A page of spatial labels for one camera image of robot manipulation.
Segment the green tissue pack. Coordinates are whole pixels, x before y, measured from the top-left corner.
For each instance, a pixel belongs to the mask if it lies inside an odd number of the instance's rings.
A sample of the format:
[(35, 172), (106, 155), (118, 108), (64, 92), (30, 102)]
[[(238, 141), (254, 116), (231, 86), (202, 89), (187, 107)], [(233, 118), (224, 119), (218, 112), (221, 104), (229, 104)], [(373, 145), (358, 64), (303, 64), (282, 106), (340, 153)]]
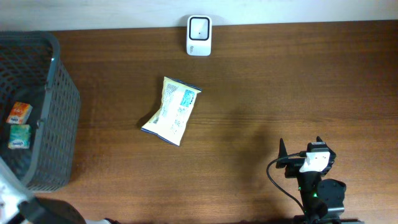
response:
[(31, 127), (28, 124), (11, 125), (8, 142), (9, 149), (28, 149), (30, 147)]

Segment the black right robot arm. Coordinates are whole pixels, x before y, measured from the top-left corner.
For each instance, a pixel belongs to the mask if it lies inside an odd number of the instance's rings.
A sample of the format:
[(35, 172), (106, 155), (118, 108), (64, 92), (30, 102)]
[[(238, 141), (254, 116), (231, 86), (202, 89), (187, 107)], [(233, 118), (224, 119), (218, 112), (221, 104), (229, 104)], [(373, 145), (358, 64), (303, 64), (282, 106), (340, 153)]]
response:
[(279, 154), (267, 166), (275, 164), (277, 169), (285, 170), (285, 178), (296, 179), (301, 199), (280, 187), (270, 173), (269, 180), (284, 194), (293, 199), (303, 211), (293, 217), (293, 223), (361, 223), (358, 219), (342, 219), (345, 211), (344, 199), (346, 184), (335, 179), (323, 177), (335, 163), (336, 154), (327, 144), (317, 137), (307, 144), (307, 149), (288, 154), (284, 140), (279, 141)]

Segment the cream snack bag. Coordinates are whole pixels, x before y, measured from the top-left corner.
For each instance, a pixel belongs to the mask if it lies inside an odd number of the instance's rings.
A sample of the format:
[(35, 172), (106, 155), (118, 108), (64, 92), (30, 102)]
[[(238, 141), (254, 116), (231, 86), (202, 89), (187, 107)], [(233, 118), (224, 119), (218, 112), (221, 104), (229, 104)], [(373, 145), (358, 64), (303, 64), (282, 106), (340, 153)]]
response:
[(164, 77), (160, 108), (141, 130), (179, 146), (199, 93), (194, 85)]

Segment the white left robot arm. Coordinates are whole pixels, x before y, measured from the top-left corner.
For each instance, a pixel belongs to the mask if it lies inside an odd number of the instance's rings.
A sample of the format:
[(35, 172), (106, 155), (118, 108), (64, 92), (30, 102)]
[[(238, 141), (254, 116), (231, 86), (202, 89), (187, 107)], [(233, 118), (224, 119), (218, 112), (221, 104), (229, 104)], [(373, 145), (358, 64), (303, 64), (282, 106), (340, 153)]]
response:
[(1, 161), (1, 223), (86, 224), (75, 207), (63, 200), (37, 197)]

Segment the orange tissue pack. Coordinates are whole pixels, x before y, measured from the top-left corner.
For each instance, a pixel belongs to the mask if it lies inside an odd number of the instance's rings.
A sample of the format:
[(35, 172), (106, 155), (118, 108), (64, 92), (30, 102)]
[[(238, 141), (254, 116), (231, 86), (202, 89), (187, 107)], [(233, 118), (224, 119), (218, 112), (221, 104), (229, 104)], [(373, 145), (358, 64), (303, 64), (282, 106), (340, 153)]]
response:
[(9, 124), (26, 124), (33, 107), (30, 104), (15, 102), (14, 106), (7, 117), (6, 123)]

